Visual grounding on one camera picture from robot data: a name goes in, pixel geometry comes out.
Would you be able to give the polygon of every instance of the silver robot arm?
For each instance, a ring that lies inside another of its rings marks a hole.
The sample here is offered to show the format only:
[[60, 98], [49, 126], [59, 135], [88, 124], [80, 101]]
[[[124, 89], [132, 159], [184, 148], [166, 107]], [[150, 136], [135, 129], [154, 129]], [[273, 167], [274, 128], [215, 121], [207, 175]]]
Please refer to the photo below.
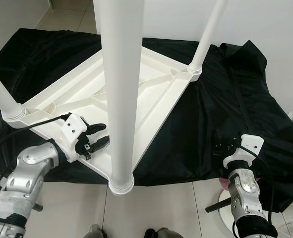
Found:
[[75, 114], [65, 115], [64, 119], [57, 143], [51, 139], [43, 145], [26, 148], [18, 155], [17, 166], [0, 191], [0, 238], [24, 236], [26, 222], [50, 169], [61, 161], [73, 162], [79, 156], [88, 160], [92, 153], [109, 143], [108, 136], [89, 143], [88, 135], [104, 130], [105, 124], [89, 125]]
[[0, 191], [0, 238], [22, 238], [45, 174], [59, 164], [59, 147], [47, 142], [23, 150]]
[[[258, 155], [263, 145], [259, 136], [243, 135], [241, 146]], [[249, 169], [255, 157], [237, 148], [236, 152], [224, 159], [229, 173], [231, 212], [240, 238], [277, 238], [277, 231], [263, 214], [259, 201], [260, 188], [253, 171]]]

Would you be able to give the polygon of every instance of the black cloth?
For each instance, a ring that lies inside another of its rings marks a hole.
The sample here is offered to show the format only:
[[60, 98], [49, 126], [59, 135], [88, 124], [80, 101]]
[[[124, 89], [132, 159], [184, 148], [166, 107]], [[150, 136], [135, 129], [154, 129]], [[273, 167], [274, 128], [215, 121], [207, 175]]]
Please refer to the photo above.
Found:
[[[189, 64], [198, 42], [145, 38], [143, 46]], [[19, 29], [0, 51], [0, 80], [24, 103], [100, 49], [99, 35]], [[260, 156], [275, 181], [273, 210], [283, 212], [293, 201], [293, 122], [268, 91], [266, 64], [250, 41], [242, 47], [211, 45], [199, 80], [186, 88], [135, 169], [135, 184], [227, 178], [222, 161], [231, 154], [228, 146], [233, 138], [243, 133], [259, 135], [264, 139]], [[11, 130], [0, 116], [0, 137]], [[0, 153], [2, 169], [6, 166], [2, 158], [15, 159], [24, 148], [43, 142], [30, 131], [16, 135]], [[258, 183], [267, 209], [266, 170], [258, 160], [252, 170], [264, 178]], [[80, 162], [61, 164], [47, 174], [46, 181], [107, 183]]]

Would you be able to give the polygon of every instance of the black cable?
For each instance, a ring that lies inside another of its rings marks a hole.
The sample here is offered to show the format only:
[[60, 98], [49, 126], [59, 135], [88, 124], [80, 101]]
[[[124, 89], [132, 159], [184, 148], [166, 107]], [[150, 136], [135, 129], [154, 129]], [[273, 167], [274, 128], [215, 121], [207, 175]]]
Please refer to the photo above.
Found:
[[247, 153], [253, 155], [255, 158], [259, 159], [263, 165], [265, 166], [267, 173], [269, 175], [270, 178], [270, 183], [271, 183], [271, 201], [270, 201], [270, 207], [269, 207], [269, 216], [268, 216], [268, 220], [270, 225], [272, 224], [272, 210], [273, 210], [273, 202], [274, 202], [274, 180], [273, 180], [273, 175], [272, 175], [272, 171], [269, 167], [269, 165], [267, 164], [267, 162], [265, 160], [263, 160], [260, 156], [258, 156], [257, 154], [253, 153], [252, 151], [250, 151], [249, 149], [243, 147], [242, 145], [237, 145], [239, 148], [241, 148], [242, 150], [246, 151]]
[[56, 117], [56, 118], [53, 118], [53, 119], [49, 119], [49, 120], [46, 120], [46, 121], [42, 121], [42, 122], [39, 122], [39, 123], [35, 123], [35, 124], [32, 124], [32, 125], [29, 125], [27, 127], [24, 127], [24, 128], [21, 128], [21, 129], [18, 129], [18, 130], [15, 130], [13, 131], [12, 133], [4, 136], [3, 138], [0, 139], [0, 145], [7, 139], [9, 139], [10, 137], [14, 136], [15, 134], [18, 134], [22, 131], [25, 131], [27, 129], [30, 129], [30, 128], [33, 128], [33, 127], [36, 127], [36, 126], [39, 126], [39, 125], [43, 125], [43, 124], [47, 124], [47, 123], [50, 123], [50, 122], [53, 122], [53, 121], [56, 121], [58, 119], [63, 119], [63, 120], [67, 120], [67, 118], [69, 117], [69, 114], [67, 115], [61, 115], [59, 117]]
[[235, 226], [235, 222], [232, 224], [232, 233], [234, 234], [234, 237], [235, 237], [235, 238], [239, 238], [239, 237], [237, 237], [237, 235], [236, 235], [236, 233], [235, 233], [234, 226]]
[[8, 161], [7, 161], [8, 155], [6, 154], [6, 148], [5, 148], [4, 144], [1, 146], [1, 151], [2, 151], [2, 157], [3, 157], [3, 160], [4, 160], [4, 164], [7, 167], [8, 166]]
[[2, 172], [2, 174], [0, 175], [0, 179], [2, 179], [7, 173], [8, 171], [11, 170], [11, 167], [15, 164], [14, 162], [16, 162], [16, 160], [12, 160], [10, 162], [10, 164], [5, 168], [5, 170]]

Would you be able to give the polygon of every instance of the tile floor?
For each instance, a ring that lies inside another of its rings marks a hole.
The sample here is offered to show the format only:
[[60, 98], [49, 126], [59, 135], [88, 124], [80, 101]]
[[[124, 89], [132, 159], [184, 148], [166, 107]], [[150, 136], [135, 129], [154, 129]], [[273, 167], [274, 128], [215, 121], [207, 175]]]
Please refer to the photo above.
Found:
[[52, 0], [37, 29], [97, 33], [92, 0]]
[[[38, 25], [44, 30], [95, 33], [92, 0], [53, 0]], [[42, 212], [32, 211], [26, 238], [82, 238], [91, 224], [99, 224], [109, 238], [143, 238], [148, 228], [167, 227], [184, 238], [233, 238], [219, 213], [205, 207], [217, 201], [217, 179], [155, 187], [134, 187], [115, 197], [106, 185], [45, 183], [39, 197]], [[273, 223], [279, 238], [293, 237], [293, 204]]]

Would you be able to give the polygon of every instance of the pink object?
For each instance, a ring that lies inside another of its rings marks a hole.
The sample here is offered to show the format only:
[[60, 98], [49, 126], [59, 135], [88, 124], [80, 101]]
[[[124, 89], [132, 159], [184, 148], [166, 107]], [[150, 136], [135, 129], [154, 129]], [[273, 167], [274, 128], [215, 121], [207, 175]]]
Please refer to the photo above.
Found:
[[226, 178], [219, 178], [219, 182], [220, 182], [220, 184], [221, 184], [221, 186], [222, 186], [222, 188], [224, 190], [229, 191], [229, 180], [228, 179], [226, 179]]

